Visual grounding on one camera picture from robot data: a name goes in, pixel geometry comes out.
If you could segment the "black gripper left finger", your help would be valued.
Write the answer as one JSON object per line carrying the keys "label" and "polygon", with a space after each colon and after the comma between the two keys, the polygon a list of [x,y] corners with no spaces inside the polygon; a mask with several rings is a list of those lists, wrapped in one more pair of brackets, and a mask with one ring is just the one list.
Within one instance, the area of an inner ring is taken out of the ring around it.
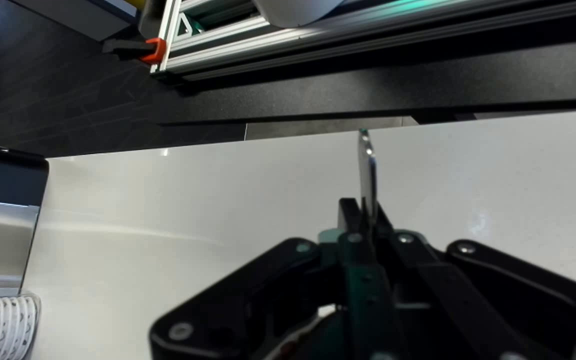
{"label": "black gripper left finger", "polygon": [[175,307],[148,331],[152,360],[260,360],[338,299],[338,249],[287,237]]}

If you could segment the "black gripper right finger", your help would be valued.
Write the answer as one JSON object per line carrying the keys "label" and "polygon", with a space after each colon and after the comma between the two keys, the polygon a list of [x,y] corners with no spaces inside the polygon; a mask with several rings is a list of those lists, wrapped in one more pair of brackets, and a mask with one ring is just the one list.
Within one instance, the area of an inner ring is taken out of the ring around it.
{"label": "black gripper right finger", "polygon": [[576,279],[474,239],[433,248],[338,202],[350,354],[388,360],[576,360]]}

